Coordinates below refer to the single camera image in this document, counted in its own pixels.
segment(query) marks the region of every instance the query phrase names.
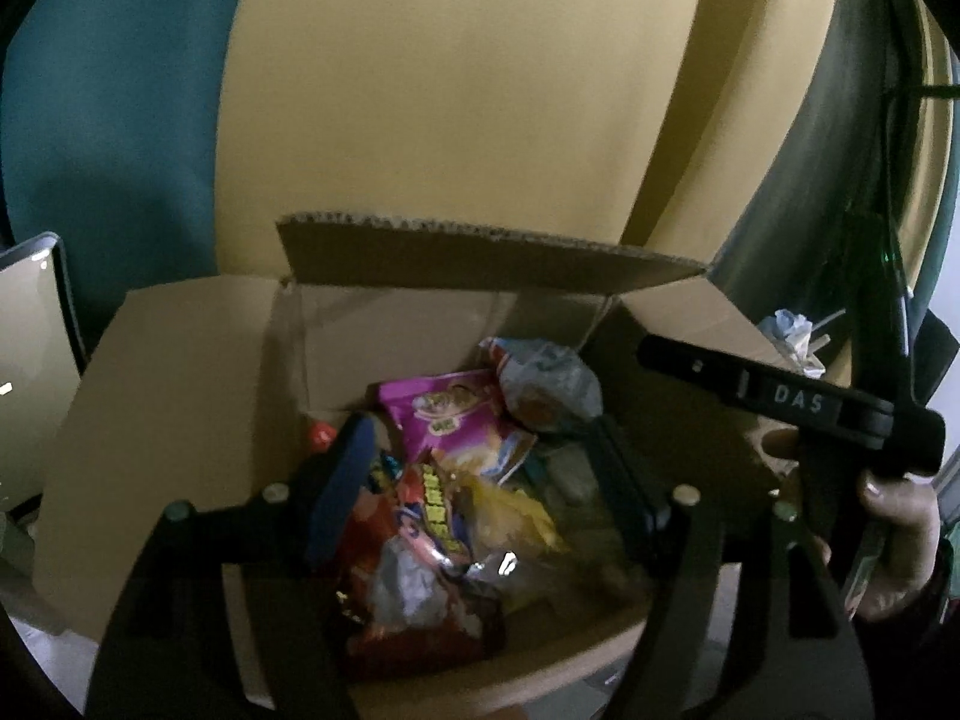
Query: pink snack bag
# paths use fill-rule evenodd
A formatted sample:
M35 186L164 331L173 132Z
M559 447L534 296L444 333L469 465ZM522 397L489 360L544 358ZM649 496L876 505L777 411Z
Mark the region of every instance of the pink snack bag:
M507 418L491 370L386 382L379 397L403 434L408 463L429 452L445 471L500 484L536 442Z

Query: cardboard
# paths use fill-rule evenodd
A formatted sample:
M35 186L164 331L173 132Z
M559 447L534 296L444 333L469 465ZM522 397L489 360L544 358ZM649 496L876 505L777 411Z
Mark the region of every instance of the cardboard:
M748 502L773 485L726 410L669 389L635 363L642 325L774 360L697 266L483 228L394 227L339 215L286 220L281 232L299 281L219 276L128 296L56 441L40 516L35 584L75 630L102 637L167 503L222 507L287 479L302 456L304 413L337 415L370 402L376 382L475 365L477 341L488 334L582 347L608 410L668 478L693 481L704 494L711 484L742 488ZM484 256L466 266L465 251ZM501 251L516 271L498 269ZM357 268L344 270L349 261ZM496 289L483 289L487 269ZM448 274L461 274L459 289L431 289ZM579 290L558 289L561 274ZM389 286L401 279L409 286ZM605 290L605 279L616 289ZM648 601L595 619L530 608L509 619L507 651L497 658L357 685L356 702L363 717L395 720L477 716L531 700L625 656ZM243 653L241 667L256 670L250 648Z

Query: sleeve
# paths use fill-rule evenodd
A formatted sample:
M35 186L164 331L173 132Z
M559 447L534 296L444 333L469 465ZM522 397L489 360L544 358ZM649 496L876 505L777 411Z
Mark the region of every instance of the sleeve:
M930 674L930 661L939 659L942 639L946 635L957 639L957 631L952 630L957 626L944 625L952 567L953 548L942 539L933 576L920 598L890 619L875 623L854 620L878 709L899 704L906 698L899 693L906 689L915 695L918 680L924 682ZM877 716L886 715L880 712Z

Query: fingernail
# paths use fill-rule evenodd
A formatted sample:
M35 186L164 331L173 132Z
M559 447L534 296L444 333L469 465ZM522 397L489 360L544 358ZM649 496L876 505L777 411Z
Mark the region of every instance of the fingernail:
M871 474L865 474L863 477L863 490L870 498L875 498L880 500L883 493L880 491L880 488L877 486L877 483L874 482L874 477Z

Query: chip bag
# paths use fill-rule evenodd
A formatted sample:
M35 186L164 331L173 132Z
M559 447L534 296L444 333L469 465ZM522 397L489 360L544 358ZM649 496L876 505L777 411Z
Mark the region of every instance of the chip bag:
M361 626L347 639L344 670L354 680L407 677L469 664L504 643L498 598L458 586L424 560L403 533L406 509L362 488L337 553L337 596Z
M433 460L499 484L536 442L507 418L491 370L387 382L379 397L402 432L408 463Z

